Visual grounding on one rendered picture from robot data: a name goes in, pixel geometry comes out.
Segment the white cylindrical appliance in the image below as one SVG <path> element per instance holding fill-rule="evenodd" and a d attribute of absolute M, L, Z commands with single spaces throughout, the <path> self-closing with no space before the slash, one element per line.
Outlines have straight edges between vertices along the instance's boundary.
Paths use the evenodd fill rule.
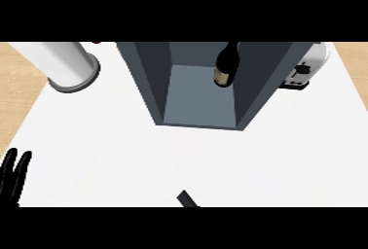
<path fill-rule="evenodd" d="M 56 91 L 81 91 L 96 80 L 100 64 L 79 42 L 10 42 L 10 46 L 47 76 Z"/>

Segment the dark grey open cabinet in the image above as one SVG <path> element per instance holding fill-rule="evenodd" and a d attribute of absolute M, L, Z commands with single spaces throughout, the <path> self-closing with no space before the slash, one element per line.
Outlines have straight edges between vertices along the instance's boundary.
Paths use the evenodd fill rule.
<path fill-rule="evenodd" d="M 242 130 L 311 44 L 239 43 L 226 88 L 212 80 L 223 42 L 119 42 L 116 47 L 155 124 Z"/>

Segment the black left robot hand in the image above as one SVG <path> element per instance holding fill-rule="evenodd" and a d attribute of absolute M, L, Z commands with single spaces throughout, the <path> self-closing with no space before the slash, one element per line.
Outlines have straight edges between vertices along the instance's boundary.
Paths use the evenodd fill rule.
<path fill-rule="evenodd" d="M 19 160 L 17 149 L 11 148 L 0 165 L 0 207 L 17 207 L 26 180 L 26 168 L 31 151 L 25 151 Z"/>

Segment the dark wine bottle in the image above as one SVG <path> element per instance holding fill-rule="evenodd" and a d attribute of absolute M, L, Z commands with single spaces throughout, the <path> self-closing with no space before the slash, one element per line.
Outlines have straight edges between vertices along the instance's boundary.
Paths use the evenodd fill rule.
<path fill-rule="evenodd" d="M 218 53 L 214 69 L 214 83 L 221 88 L 226 88 L 233 82 L 237 64 L 239 55 L 236 50 L 236 42 L 229 42 L 224 49 Z"/>

